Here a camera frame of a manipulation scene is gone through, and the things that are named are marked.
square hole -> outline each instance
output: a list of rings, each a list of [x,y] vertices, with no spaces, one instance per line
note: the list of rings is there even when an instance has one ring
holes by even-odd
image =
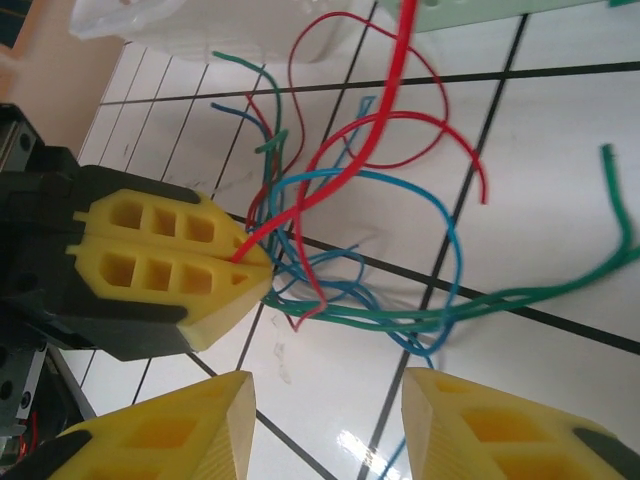
[[[185,238],[194,242],[210,243],[213,241],[214,227],[211,220],[187,215]]]
[[[100,275],[109,285],[115,287],[130,287],[136,259],[125,255],[107,253],[100,262]]]
[[[111,209],[110,220],[113,225],[140,230],[142,204],[131,200],[119,202]]]
[[[161,208],[153,209],[151,231],[166,237],[176,236],[176,214]]]
[[[144,276],[144,288],[166,292],[169,290],[173,264],[160,260],[149,260]]]
[[[92,469],[85,480],[155,480],[160,475],[157,470],[136,467],[98,467]]]
[[[231,285],[240,285],[245,280],[249,279],[249,275],[245,273],[232,273],[231,274]]]
[[[494,460],[507,480],[588,480],[591,478],[573,459],[564,455],[515,453]]]
[[[467,410],[462,418],[481,442],[543,442],[548,440],[526,415],[504,408]]]
[[[180,291],[191,295],[209,295],[212,288],[211,272],[193,265],[182,267]]]
[[[183,446],[196,428],[189,417],[156,417],[145,420],[124,444],[128,448],[170,449]]]

green wire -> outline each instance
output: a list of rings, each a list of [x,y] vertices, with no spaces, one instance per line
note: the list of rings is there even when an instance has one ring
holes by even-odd
[[[228,62],[233,62],[233,63],[237,63],[238,65],[242,65],[243,67],[246,67],[249,70],[253,70],[258,75],[264,75],[267,81],[271,84],[271,87],[273,88],[273,92],[276,95],[276,126],[274,130],[275,132],[274,134],[277,135],[280,132],[280,126],[282,125],[282,98],[281,98],[282,96],[280,94],[280,88],[278,87],[278,84],[276,83],[275,79],[271,76],[271,74],[267,72],[265,69],[260,68],[257,65],[254,65],[251,62],[247,62],[246,60],[240,57],[236,57],[234,55],[227,55],[226,53],[222,53],[222,52],[213,52],[213,56],[221,58],[222,60],[226,60]]]
[[[284,146],[287,140],[288,131],[281,130],[282,120],[282,99],[281,90],[275,79],[262,68],[233,55],[226,55],[220,52],[213,52],[213,55],[233,63],[242,65],[254,72],[264,75],[273,87],[276,96],[276,126],[274,136],[264,145],[256,148],[256,153],[265,153],[265,170],[264,179],[267,184],[267,191],[270,194],[272,189],[271,169],[274,150],[280,156],[278,162],[278,172],[276,181],[282,179],[282,159],[284,158]],[[640,258],[640,247],[631,248],[633,244],[633,227],[631,220],[624,206],[624,202],[620,195],[620,187],[618,183],[615,157],[611,145],[603,145],[601,147],[601,156],[604,166],[605,178],[609,194],[609,201],[613,207],[613,211],[621,231],[621,240],[616,251],[606,259],[602,264],[595,267],[592,271],[582,275],[569,282],[546,286],[546,287],[520,287],[499,290],[497,292],[483,295],[463,304],[451,307],[448,315],[455,318],[456,321],[464,321],[489,315],[495,312],[510,311],[525,307],[534,303],[566,295],[572,291],[583,288],[594,283],[612,272],[637,261]],[[271,251],[274,248],[274,235],[270,235],[267,248]],[[276,299],[266,297],[263,302],[270,307],[276,308],[284,313],[293,316],[302,316],[309,310],[317,306],[317,302],[301,301],[294,305],[284,305]],[[440,319],[444,314],[443,309],[432,310],[415,310],[415,311],[370,311],[361,308],[352,308],[341,305],[329,305],[322,313],[312,318],[320,321],[337,323],[363,330],[377,332],[436,332],[441,329]],[[375,321],[389,320],[390,323],[381,325],[374,323]],[[393,320],[414,320],[411,323],[396,323]]]
[[[500,290],[489,295],[478,297],[462,305],[452,307],[449,309],[449,315],[457,320],[468,320],[498,311],[514,310],[532,303],[565,295],[600,280],[604,276],[609,275],[610,273],[640,258],[640,247],[631,249],[633,243],[633,229],[631,220],[620,195],[615,158],[611,145],[603,146],[601,154],[607,181],[609,200],[621,231],[621,241],[616,251],[592,271],[567,283],[548,287],[522,287]],[[510,297],[517,297],[517,299],[508,301],[507,299]],[[293,307],[281,305],[277,301],[271,299],[265,301],[265,303],[295,316],[300,316],[316,306],[316,302],[299,302],[295,307]],[[379,332],[425,332],[436,331],[440,328],[440,323],[436,319],[440,318],[443,313],[444,312],[441,309],[426,311],[372,312],[358,308],[331,305],[327,310],[325,310],[325,312],[316,315],[313,318],[321,321],[339,323],[342,325]],[[356,317],[368,320],[414,319],[421,321],[407,324],[394,323],[389,325],[379,325],[342,317]]]

white tile floor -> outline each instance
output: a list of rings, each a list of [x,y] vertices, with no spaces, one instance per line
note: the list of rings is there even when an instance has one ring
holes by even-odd
[[[364,1],[358,9],[366,16],[371,6]],[[373,19],[395,29],[381,8]],[[640,5],[608,9],[602,2],[526,21],[512,18],[416,36],[416,46],[449,83],[452,124],[473,144],[482,139],[484,145],[490,204],[477,204],[472,181],[459,222],[466,287],[487,292],[561,281],[612,250],[617,232],[598,156],[604,142],[615,144],[625,199],[640,221],[639,24]],[[363,95],[382,91],[391,42],[369,31],[358,51],[363,28],[344,31],[346,39],[328,59],[294,70],[298,85],[312,87],[300,94],[307,157],[328,127],[335,131],[353,119]],[[513,71],[502,74],[511,51]],[[267,68],[286,84],[284,65]],[[411,61],[406,77],[414,80],[397,107],[441,115],[426,72]],[[244,215],[260,182],[253,149],[261,141],[253,126],[240,127],[209,104],[244,109],[243,92],[255,88],[267,85],[239,67],[216,61],[205,68],[130,44],[80,161],[209,194],[215,190],[219,205]],[[271,95],[258,91],[255,98],[265,115],[273,115]],[[490,115],[492,106],[497,109]],[[300,132],[286,95],[284,107],[293,150]],[[431,135],[414,123],[391,124],[373,161],[405,158]],[[431,190],[453,209],[467,162],[445,141],[429,158],[392,174]],[[362,252],[382,268],[371,267],[367,280],[390,300],[415,308],[433,273],[442,221],[418,198],[386,186],[373,189],[368,182],[355,180],[309,212],[305,234],[332,245],[361,242]],[[436,272],[444,280],[451,278],[450,260],[447,256]],[[352,267],[345,262],[332,272],[344,274]],[[438,366],[590,417],[640,450],[639,282],[640,265],[630,266],[584,292],[537,305],[531,318],[503,313],[466,325],[439,355]],[[436,290],[430,305],[442,298]],[[293,334],[282,314],[258,306],[198,354],[202,365],[184,355],[131,363],[102,352],[65,355],[99,414],[203,380],[208,373],[202,365],[215,372],[251,370],[260,411],[252,480],[377,479],[403,436],[399,368],[422,364],[403,356],[384,335],[311,321]],[[387,478],[410,477],[403,455]]]

screw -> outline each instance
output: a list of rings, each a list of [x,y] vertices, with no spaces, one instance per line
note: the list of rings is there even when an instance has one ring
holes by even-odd
[[[20,400],[20,407],[27,408],[31,404],[31,392],[24,392]]]

red wire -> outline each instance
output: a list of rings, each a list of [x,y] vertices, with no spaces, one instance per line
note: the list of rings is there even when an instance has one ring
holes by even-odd
[[[33,452],[38,446],[38,413],[31,414],[31,447],[29,453]]]
[[[318,150],[318,152],[316,152],[314,159],[312,160],[312,163],[317,164],[319,159],[327,152],[329,148],[331,148],[331,146],[336,141],[340,140],[343,136],[348,135],[351,131],[355,130],[356,128],[375,121],[378,115],[379,115],[378,113],[375,113],[372,115],[368,115],[366,117],[359,118],[358,120],[350,123],[349,125],[343,127],[342,129],[334,133],[332,136],[330,136],[327,139],[325,143],[323,143],[320,146],[320,149]],[[482,163],[480,162],[480,158],[478,157],[478,154],[476,153],[476,151],[469,144],[469,142],[464,139],[464,137],[460,133],[458,133],[450,125],[445,124],[443,120],[433,117],[427,113],[397,111],[397,112],[390,112],[389,118],[390,119],[408,118],[413,120],[420,120],[444,129],[445,133],[450,135],[471,157],[473,167],[478,172],[480,177],[480,182],[481,182],[480,200],[482,203],[487,203],[486,198],[487,198],[488,190],[487,190],[486,173],[485,173],[484,167],[482,166]],[[325,185],[325,187],[319,189],[318,191],[311,194],[309,197],[305,198],[301,205],[302,209],[307,210],[311,207],[314,207],[318,203],[322,202],[326,198],[326,191],[329,186],[332,186],[331,181],[328,182],[327,185]],[[273,230],[278,228],[280,225],[283,225],[284,223],[291,220],[295,215],[294,210],[296,210],[297,208],[298,208],[298,205],[294,205],[291,208],[276,215],[275,217],[273,217],[272,219],[270,219],[260,227],[258,227],[258,229],[236,251],[231,261],[239,262],[240,260],[242,260],[244,255],[246,255],[246,253],[251,248],[253,248],[260,240],[262,240],[264,237],[266,237],[269,233],[271,233]]]
[[[359,119],[353,123],[351,123],[350,125],[344,127],[343,129],[341,129],[339,132],[337,132],[336,134],[332,135],[326,142],[324,142],[321,146],[320,149],[318,150],[318,152],[316,152],[316,154],[314,155],[314,157],[312,158],[309,166],[307,167],[306,171],[310,172],[313,171],[320,159],[322,158],[322,156],[324,155],[324,153],[330,148],[330,146],[332,146],[337,140],[339,140],[340,138],[343,138],[347,133],[349,133],[350,131],[354,130],[355,128],[358,128],[359,126],[362,125],[366,125],[368,123],[373,123],[373,126],[371,128],[371,131],[363,145],[363,147],[361,148],[360,152],[355,156],[355,158],[353,159],[353,161],[351,162],[351,164],[349,164],[339,175],[337,175],[336,177],[332,178],[323,188],[319,189],[318,191],[314,192],[313,194],[311,194],[309,197],[305,198],[305,195],[307,193],[308,190],[308,186],[310,182],[303,182],[301,184],[301,188],[298,191],[298,196],[297,196],[297,203],[294,207],[289,208],[288,210],[285,210],[283,212],[281,212],[279,215],[277,215],[276,217],[272,218],[271,220],[267,221],[264,225],[260,226],[258,228],[258,230],[256,232],[254,232],[253,235],[251,235],[251,237],[249,237],[249,239],[238,249],[238,251],[235,253],[235,255],[232,258],[233,262],[238,262],[239,260],[242,259],[242,257],[251,249],[253,248],[253,246],[255,246],[260,240],[262,240],[266,235],[268,235],[269,233],[271,233],[273,230],[275,230],[276,228],[278,228],[280,225],[284,224],[285,222],[287,222],[290,219],[293,219],[294,221],[294,225],[295,225],[295,239],[296,239],[296,246],[300,255],[300,262],[305,270],[305,273],[307,274],[307,278],[309,279],[309,282],[311,283],[311,285],[313,286],[314,290],[317,292],[318,294],[318,298],[320,299],[320,304],[314,308],[313,310],[311,310],[310,312],[307,312],[305,315],[303,315],[300,320],[298,321],[298,323],[296,325],[294,325],[294,330],[298,330],[298,328],[300,327],[300,325],[302,324],[302,322],[316,314],[319,313],[321,311],[323,311],[326,306],[327,306],[327,300],[326,297],[324,295],[324,292],[322,291],[322,288],[320,287],[313,269],[311,267],[311,264],[309,262],[309,259],[307,258],[307,255],[305,253],[305,249],[304,249],[304,243],[303,243],[303,237],[302,237],[302,212],[308,208],[312,208],[313,206],[317,205],[318,203],[322,202],[323,200],[325,200],[326,198],[328,198],[329,196],[333,195],[335,192],[337,192],[340,188],[342,188],[354,175],[356,175],[358,173],[358,171],[360,169],[363,168],[363,166],[366,165],[366,162],[368,160],[368,158],[371,156],[371,154],[373,153],[373,151],[375,150],[378,142],[380,141],[380,138],[382,137],[382,134],[384,132],[384,129],[386,128],[386,123],[389,121],[389,119],[392,118],[411,118],[411,119],[415,119],[415,120],[423,120],[426,121],[427,123],[431,123],[433,125],[437,125],[441,128],[441,132],[439,133],[438,137],[436,138],[436,140],[434,140],[434,142],[432,142],[431,145],[429,145],[425,150],[429,150],[431,148],[433,148],[433,146],[435,145],[435,143],[437,141],[440,140],[440,138],[442,138],[442,136],[444,135],[444,133],[448,133],[450,134],[456,141],[458,141],[458,143],[460,143],[463,148],[465,148],[465,150],[467,150],[467,152],[470,154],[471,158],[472,158],[472,162],[474,164],[474,167],[476,168],[476,170],[479,172],[479,176],[480,176],[480,180],[482,183],[482,191],[481,191],[481,200],[483,203],[486,203],[486,193],[487,193],[487,189],[486,189],[486,178],[485,178],[485,174],[484,174],[484,170],[482,169],[482,166],[480,164],[478,155],[476,154],[476,152],[473,150],[473,148],[464,140],[464,138],[455,130],[453,130],[451,127],[448,126],[446,120],[448,120],[448,99],[446,98],[446,91],[444,92],[444,99],[445,99],[445,120],[439,120],[437,118],[434,118],[430,115],[427,114],[421,114],[418,112],[392,112],[392,108],[393,108],[393,103],[395,101],[395,98],[397,96],[397,92],[401,83],[401,79],[402,79],[402,72],[404,69],[404,64],[406,62],[406,57],[408,55],[408,52],[411,51],[410,50],[410,46],[409,46],[409,42],[410,42],[410,37],[411,37],[411,32],[413,29],[413,22],[415,20],[415,14],[416,14],[416,8],[417,8],[417,0],[404,0],[403,4],[402,4],[402,10],[400,13],[400,20],[399,20],[399,28],[398,28],[398,36],[396,37],[396,44],[395,44],[395,48],[394,48],[394,53],[393,53],[393,57],[392,57],[392,61],[391,61],[391,66],[389,69],[389,75],[388,75],[388,79],[387,82],[385,84],[385,89],[383,92],[383,96],[382,96],[382,100],[381,100],[381,104],[380,104],[380,109],[378,111],[378,113],[374,114],[374,115],[370,115],[367,117],[364,117],[362,119]],[[300,42],[300,40],[304,37],[304,35],[306,35],[306,33],[311,30],[311,28],[313,28],[315,25],[317,25],[320,21],[323,21],[327,18],[330,18],[332,16],[351,16],[350,14],[344,14],[342,12],[336,12],[335,14],[327,14],[323,17],[318,18],[315,22],[313,22],[312,24],[310,24],[299,36],[299,38],[296,40],[296,43],[294,44],[293,49],[291,50],[291,54],[289,57],[289,69],[288,69],[288,78],[289,78],[289,84],[292,84],[291,81],[291,63],[293,60],[293,56],[295,54],[295,50]],[[436,82],[441,85],[441,82],[439,81],[440,79],[438,78],[436,80]],[[301,138],[301,144],[299,147],[298,152],[296,153],[295,157],[293,158],[293,160],[289,163],[289,165],[287,165],[285,170],[288,170],[289,168],[291,168],[291,166],[298,160],[298,157],[300,156],[302,149],[303,149],[303,145],[304,145],[304,141],[305,141],[305,137],[306,137],[306,133],[305,133],[305,128],[304,128],[304,121],[302,118],[302,113],[301,113],[301,109],[300,106],[298,104],[297,98],[295,97],[294,94],[294,105],[296,108],[296,113],[298,114],[298,117],[301,121],[301,130],[302,130],[302,138]],[[418,154],[417,156],[414,156],[410,159],[410,161],[415,160],[417,157],[419,157],[420,155],[422,155],[423,152],[421,152],[420,154]],[[396,165],[384,165],[384,166],[377,166],[380,168],[394,168],[399,166],[398,164]]]
[[[380,109],[378,113],[373,118],[373,126],[371,128],[371,132],[367,137],[362,149],[356,155],[356,158],[336,177],[329,180],[329,182],[321,189],[310,195],[305,199],[305,194],[308,189],[308,182],[303,182],[300,190],[298,191],[297,204],[288,210],[280,213],[264,225],[262,225],[258,232],[254,233],[249,237],[249,239],[238,249],[235,255],[232,258],[233,262],[238,262],[242,259],[242,257],[261,239],[264,238],[267,234],[273,231],[278,226],[282,225],[289,218],[293,218],[296,224],[296,244],[298,246],[298,252],[300,255],[300,261],[302,266],[307,274],[307,278],[309,282],[313,286],[314,290],[318,293],[320,298],[320,304],[318,307],[314,308],[310,312],[307,312],[303,317],[300,318],[298,324],[296,325],[296,330],[300,327],[302,322],[318,312],[323,311],[327,307],[327,299],[318,283],[317,278],[313,273],[313,269],[311,268],[311,264],[309,259],[306,256],[304,251],[304,244],[302,242],[302,211],[306,208],[311,208],[312,206],[320,203],[321,201],[328,198],[330,195],[334,194],[341,187],[343,187],[349,179],[351,179],[358,171],[364,166],[367,159],[371,156],[371,153],[376,148],[380,138],[382,137],[382,133],[386,126],[387,120],[389,118],[389,114],[393,108],[393,103],[395,101],[396,95],[398,93],[398,89],[400,87],[400,82],[402,79],[402,72],[404,69],[404,64],[407,58],[409,42],[411,39],[411,32],[413,31],[413,23],[416,17],[416,9],[417,9],[417,0],[404,0],[402,3],[402,11],[400,13],[399,27],[398,27],[398,37],[396,39],[396,45],[393,53],[393,58],[391,60],[391,66],[389,68],[389,75],[385,85],[384,93],[382,96],[382,100],[380,102]],[[306,34],[311,28],[313,28],[317,23],[322,21],[323,17],[317,19],[315,22],[312,22],[302,33],[301,37]],[[300,41],[296,41],[292,49],[292,54],[295,52],[295,49]],[[311,163],[307,167],[307,171],[311,171],[316,168],[320,158],[324,151],[332,144],[335,143],[335,135],[333,136],[333,142],[325,142],[320,150],[316,153]]]
[[[256,112],[256,116],[258,117],[258,120],[260,120],[260,122],[264,126],[264,129],[267,131],[267,136],[270,139],[273,138],[273,133],[271,132],[271,127],[269,126],[269,123],[267,122],[267,119],[263,115],[262,110],[260,110],[260,107],[258,107],[258,105],[256,105],[256,102],[253,101],[253,95],[245,93],[244,96],[247,98],[247,101],[249,102],[249,106],[251,108],[253,108],[254,112]]]
[[[402,73],[404,71],[404,65],[409,53],[409,43],[411,41],[411,33],[413,32],[413,23],[416,18],[417,8],[418,0],[403,0],[402,2],[402,9],[400,11],[400,17],[398,20],[398,37],[396,38],[396,45],[394,48],[393,56],[391,58],[389,74],[387,76],[387,81],[385,82],[382,100],[380,101],[380,109],[378,110],[378,113],[374,115],[371,131],[369,132],[369,136],[365,140],[364,145],[360,149],[360,152],[339,175],[329,180],[329,182],[324,186],[322,190],[316,191],[314,194],[309,196],[309,198],[305,199],[305,195],[307,194],[310,182],[302,182],[302,184],[300,185],[300,189],[298,190],[296,208],[293,209],[293,221],[295,225],[294,235],[296,239],[296,246],[298,247],[298,255],[300,256],[300,263],[302,264],[302,268],[304,269],[307,278],[309,279],[309,283],[311,283],[311,286],[317,292],[320,303],[316,308],[313,308],[302,317],[300,317],[300,320],[298,320],[298,323],[296,324],[296,331],[300,328],[300,325],[302,325],[302,323],[307,318],[315,315],[316,313],[322,312],[328,306],[327,298],[322,291],[322,287],[320,286],[318,279],[314,275],[313,268],[311,267],[311,262],[309,262],[309,258],[307,257],[304,248],[302,236],[302,212],[305,209],[304,204],[308,203],[306,208],[311,208],[313,206],[314,196],[316,199],[315,203],[317,204],[342,188],[351,178],[353,178],[353,176],[358,173],[358,171],[362,169],[362,167],[364,167],[365,163],[380,142],[387,122],[389,121],[389,116],[393,109],[393,104],[396,100],[396,96],[400,88],[400,83],[402,81]],[[316,153],[316,155],[311,159],[311,162],[306,169],[307,172],[311,172],[317,167],[318,162],[322,158],[322,154],[320,154],[322,146],[320,147],[320,150]]]
[[[302,150],[304,148],[304,143],[305,143],[305,140],[306,140],[306,128],[305,128],[305,124],[304,124],[304,118],[302,116],[302,109],[300,108],[300,104],[298,103],[298,98],[296,96],[296,93],[293,90],[293,72],[292,72],[293,58],[295,56],[296,49],[298,48],[298,45],[302,41],[304,36],[307,33],[309,33],[309,31],[313,27],[315,27],[318,23],[320,23],[320,22],[322,22],[324,20],[327,20],[329,18],[333,18],[333,17],[347,17],[347,18],[356,20],[356,21],[358,21],[358,22],[360,22],[360,23],[362,23],[364,25],[369,26],[370,28],[374,29],[375,31],[385,35],[386,37],[389,37],[389,38],[392,38],[392,39],[397,39],[397,36],[394,35],[392,32],[389,32],[388,30],[385,30],[382,27],[379,27],[378,25],[375,25],[374,23],[371,23],[369,20],[367,20],[365,18],[362,18],[362,17],[360,17],[358,15],[355,15],[355,14],[349,13],[349,12],[331,12],[331,13],[327,13],[326,15],[323,15],[323,16],[319,17],[317,20],[315,20],[313,23],[311,23],[307,28],[305,28],[302,31],[302,33],[300,33],[300,35],[298,36],[298,38],[296,39],[296,41],[295,41],[295,43],[293,45],[293,48],[291,49],[291,52],[289,53],[289,62],[288,62],[288,65],[287,65],[287,80],[289,82],[289,87],[292,89],[291,90],[291,96],[293,97],[293,105],[295,107],[296,115],[298,116],[298,120],[300,122],[300,130],[301,130],[300,146],[298,147],[298,151],[296,152],[296,154],[293,157],[293,159],[291,160],[291,162],[287,165],[287,168],[285,168],[285,170],[284,170],[285,173],[287,171],[289,171],[291,166],[300,157],[300,154],[302,153]],[[425,68],[427,70],[429,70],[429,73],[433,76],[433,79],[434,79],[436,85],[438,86],[438,89],[440,90],[440,93],[442,95],[442,102],[443,102],[443,105],[444,105],[444,120],[448,122],[449,121],[449,115],[450,115],[449,97],[447,95],[446,88],[445,88],[444,84],[442,83],[442,80],[440,79],[440,76],[437,74],[435,69],[429,64],[429,62],[426,60],[426,58],[424,58],[424,56],[421,55],[412,46],[409,46],[409,51],[411,53],[413,53],[418,58],[418,60],[420,60],[420,63],[422,63],[425,66]],[[438,136],[424,150],[422,150],[421,152],[417,153],[413,157],[408,158],[407,160],[403,160],[402,162],[389,164],[389,165],[376,165],[376,164],[365,163],[365,166],[367,166],[369,168],[376,168],[376,169],[380,169],[380,170],[386,170],[386,169],[392,169],[392,168],[397,168],[397,167],[401,167],[401,166],[407,165],[407,164],[417,160],[421,156],[429,153],[436,146],[436,144],[440,141],[440,139],[442,138],[443,135],[444,135],[444,132],[440,131]],[[348,151],[349,155],[351,156],[351,158],[355,157],[355,155],[353,154],[353,152],[350,149],[348,149],[347,151]]]

